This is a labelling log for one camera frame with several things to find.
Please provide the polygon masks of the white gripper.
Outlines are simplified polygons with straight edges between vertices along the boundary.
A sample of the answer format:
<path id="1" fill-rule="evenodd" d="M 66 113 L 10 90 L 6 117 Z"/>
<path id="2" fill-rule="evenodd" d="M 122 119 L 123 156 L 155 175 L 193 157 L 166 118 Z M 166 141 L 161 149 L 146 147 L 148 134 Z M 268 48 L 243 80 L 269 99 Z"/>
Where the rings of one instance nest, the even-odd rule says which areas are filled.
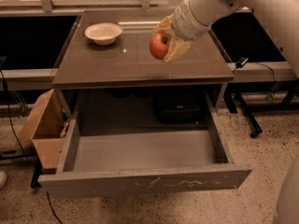
<path id="1" fill-rule="evenodd" d="M 163 58 L 165 63 L 171 63 L 183 56 L 191 47 L 190 41 L 197 40 L 208 32 L 210 27 L 195 18 L 189 0 L 184 0 L 175 8 L 172 16 L 164 17 L 152 32 L 156 34 L 171 29 L 177 37 L 172 37 L 169 42 L 168 52 Z"/>

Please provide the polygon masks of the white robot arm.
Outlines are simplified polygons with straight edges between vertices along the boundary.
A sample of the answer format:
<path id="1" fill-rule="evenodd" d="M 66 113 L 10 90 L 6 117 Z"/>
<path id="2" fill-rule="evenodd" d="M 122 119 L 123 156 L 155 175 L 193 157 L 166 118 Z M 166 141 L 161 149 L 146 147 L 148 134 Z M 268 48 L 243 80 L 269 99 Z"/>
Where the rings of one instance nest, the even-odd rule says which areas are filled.
<path id="1" fill-rule="evenodd" d="M 282 54 L 298 71 L 299 0 L 232 0 L 251 9 Z M 187 23 L 208 24 L 232 10 L 216 0 L 185 0 Z M 187 194 L 173 201 L 173 224 L 298 224 L 299 118 L 292 114 L 266 119 L 269 133 L 256 141 L 246 140 L 231 122 L 224 129 L 233 153 L 252 161 L 254 171 L 240 190 L 228 193 Z"/>

